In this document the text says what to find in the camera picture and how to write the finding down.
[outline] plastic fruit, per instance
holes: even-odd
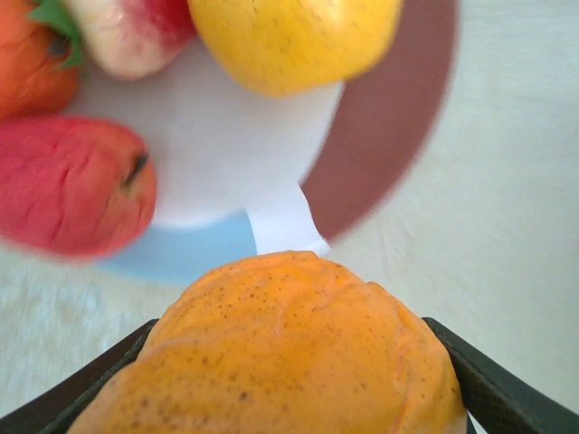
[[[135,80],[164,69],[195,37],[186,0],[59,0],[108,75]]]
[[[155,173],[132,131],[91,118],[0,124],[0,238],[57,257],[108,256],[149,225]]]
[[[375,283],[309,252],[216,269],[163,314],[71,434],[464,434],[444,346]]]
[[[68,105],[79,87],[79,37],[53,0],[0,1],[0,119]]]
[[[271,96],[350,79],[390,46],[403,0],[188,0],[209,51]]]

